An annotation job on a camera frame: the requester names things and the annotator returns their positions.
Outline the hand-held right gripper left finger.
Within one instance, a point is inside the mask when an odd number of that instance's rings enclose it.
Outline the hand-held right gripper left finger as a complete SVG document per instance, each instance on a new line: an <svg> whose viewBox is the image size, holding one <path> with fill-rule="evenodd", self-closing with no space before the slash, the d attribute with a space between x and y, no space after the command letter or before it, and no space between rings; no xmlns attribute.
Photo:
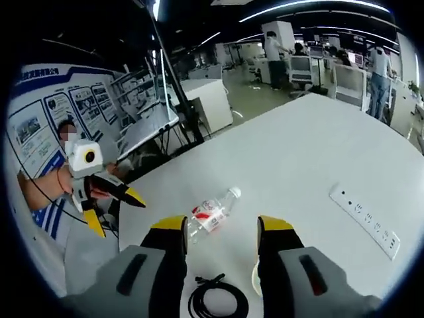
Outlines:
<svg viewBox="0 0 424 318"><path fill-rule="evenodd" d="M100 267L86 291L62 303L72 317L179 317L186 254L187 217L166 217L140 245Z"/></svg>

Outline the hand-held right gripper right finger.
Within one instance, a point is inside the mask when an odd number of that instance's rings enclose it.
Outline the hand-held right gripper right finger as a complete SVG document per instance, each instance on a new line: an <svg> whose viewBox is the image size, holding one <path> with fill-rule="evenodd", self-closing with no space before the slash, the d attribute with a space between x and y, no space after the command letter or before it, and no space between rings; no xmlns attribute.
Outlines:
<svg viewBox="0 0 424 318"><path fill-rule="evenodd" d="M258 217L258 277L265 317L376 317L380 299L361 295L346 272L305 246L283 219Z"/></svg>

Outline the person's left hand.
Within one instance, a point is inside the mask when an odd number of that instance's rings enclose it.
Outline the person's left hand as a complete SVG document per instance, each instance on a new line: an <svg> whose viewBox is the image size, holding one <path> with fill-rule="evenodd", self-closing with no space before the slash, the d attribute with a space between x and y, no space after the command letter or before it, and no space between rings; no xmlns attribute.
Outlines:
<svg viewBox="0 0 424 318"><path fill-rule="evenodd" d="M73 193L72 176L68 172L60 172L58 178L60 181L60 185L64 190L64 193L71 195Z"/></svg>

